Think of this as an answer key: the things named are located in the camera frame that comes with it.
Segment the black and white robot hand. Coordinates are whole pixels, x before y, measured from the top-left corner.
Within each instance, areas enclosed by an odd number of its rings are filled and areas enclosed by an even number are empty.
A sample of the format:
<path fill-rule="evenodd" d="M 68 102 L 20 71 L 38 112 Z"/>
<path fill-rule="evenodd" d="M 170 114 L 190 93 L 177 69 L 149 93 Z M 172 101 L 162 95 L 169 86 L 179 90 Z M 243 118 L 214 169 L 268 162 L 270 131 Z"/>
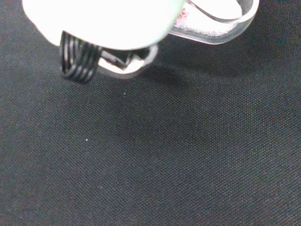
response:
<path fill-rule="evenodd" d="M 154 61 L 183 0 L 24 0 L 25 15 L 59 47 L 61 75 L 86 84 L 95 75 L 131 79 Z"/>

